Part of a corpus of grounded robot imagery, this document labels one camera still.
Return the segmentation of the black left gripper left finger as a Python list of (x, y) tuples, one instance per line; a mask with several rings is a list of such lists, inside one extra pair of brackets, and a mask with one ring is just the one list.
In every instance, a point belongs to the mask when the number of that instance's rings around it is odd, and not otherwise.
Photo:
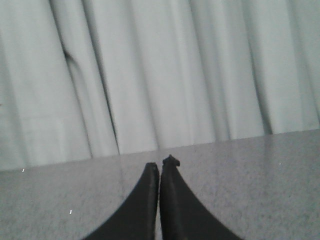
[(137, 184), (121, 206), (85, 240), (155, 239), (160, 174), (148, 162)]

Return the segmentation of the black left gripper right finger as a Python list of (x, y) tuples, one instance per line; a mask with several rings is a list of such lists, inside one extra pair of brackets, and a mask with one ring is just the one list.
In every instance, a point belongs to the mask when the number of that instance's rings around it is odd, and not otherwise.
[(162, 161), (160, 221), (164, 240), (239, 240), (240, 237), (212, 215), (184, 181), (169, 155)]

